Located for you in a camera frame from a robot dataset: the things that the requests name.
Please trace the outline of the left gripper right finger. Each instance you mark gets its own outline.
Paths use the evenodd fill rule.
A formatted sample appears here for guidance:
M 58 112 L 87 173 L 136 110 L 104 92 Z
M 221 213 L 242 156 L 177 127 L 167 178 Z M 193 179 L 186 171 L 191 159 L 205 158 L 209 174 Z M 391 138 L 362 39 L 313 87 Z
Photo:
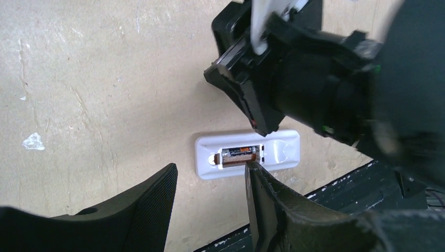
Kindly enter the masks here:
M 254 251 L 444 251 L 444 212 L 365 211 L 344 214 L 246 164 Z

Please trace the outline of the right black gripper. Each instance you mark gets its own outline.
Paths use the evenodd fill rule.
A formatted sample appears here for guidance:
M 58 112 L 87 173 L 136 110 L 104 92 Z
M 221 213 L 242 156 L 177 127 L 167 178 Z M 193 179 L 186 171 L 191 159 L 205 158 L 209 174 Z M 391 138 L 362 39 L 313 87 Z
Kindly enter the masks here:
M 213 19 L 219 58 L 205 71 L 252 128 L 266 136 L 285 117 L 349 146 L 371 146 L 370 87 L 381 43 L 359 30 L 347 37 L 301 27 L 272 15 L 268 49 L 248 44 L 251 1 L 231 1 Z

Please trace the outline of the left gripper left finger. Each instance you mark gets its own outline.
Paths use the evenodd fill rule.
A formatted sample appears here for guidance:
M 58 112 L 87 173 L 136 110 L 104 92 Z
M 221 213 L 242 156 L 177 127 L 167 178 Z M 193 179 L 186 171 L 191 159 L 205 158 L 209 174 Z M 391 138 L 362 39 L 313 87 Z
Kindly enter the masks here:
M 1 251 L 163 251 L 178 170 L 147 180 L 74 215 L 42 217 L 1 208 Z

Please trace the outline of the white remote control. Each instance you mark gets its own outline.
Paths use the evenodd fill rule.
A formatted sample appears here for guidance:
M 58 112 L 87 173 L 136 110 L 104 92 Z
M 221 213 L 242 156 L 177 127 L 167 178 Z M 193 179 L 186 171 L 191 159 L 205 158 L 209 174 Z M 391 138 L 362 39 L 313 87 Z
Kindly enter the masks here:
M 279 130 L 267 136 L 236 132 L 200 136 L 195 141 L 195 171 L 203 180 L 240 176 L 247 162 L 223 165 L 223 149 L 244 146 L 257 148 L 255 162 L 267 171 L 296 167 L 300 163 L 300 135 L 296 130 Z

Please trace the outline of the blue black battery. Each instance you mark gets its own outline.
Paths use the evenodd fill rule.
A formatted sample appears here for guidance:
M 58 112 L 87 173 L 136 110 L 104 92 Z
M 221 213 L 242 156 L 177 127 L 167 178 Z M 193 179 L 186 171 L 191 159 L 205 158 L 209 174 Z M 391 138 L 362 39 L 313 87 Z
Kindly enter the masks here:
M 257 148 L 255 146 L 244 146 L 223 149 L 221 160 L 223 165 L 237 164 L 257 159 Z

